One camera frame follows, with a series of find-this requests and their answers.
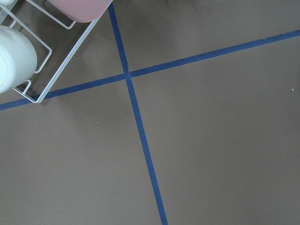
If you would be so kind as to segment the pink cup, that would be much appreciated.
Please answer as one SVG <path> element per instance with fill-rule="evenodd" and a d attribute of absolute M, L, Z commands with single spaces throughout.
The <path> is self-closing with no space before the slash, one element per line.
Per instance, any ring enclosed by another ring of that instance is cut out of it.
<path fill-rule="evenodd" d="M 68 18 L 79 22 L 88 23 L 100 18 L 113 2 L 112 0 L 49 0 Z"/>

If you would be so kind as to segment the white cup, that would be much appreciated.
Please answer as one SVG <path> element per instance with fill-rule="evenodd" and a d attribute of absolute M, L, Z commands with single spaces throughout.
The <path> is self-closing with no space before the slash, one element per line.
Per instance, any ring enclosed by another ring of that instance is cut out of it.
<path fill-rule="evenodd" d="M 19 31 L 0 27 L 0 92 L 4 93 L 29 80 L 37 67 L 32 43 Z"/>

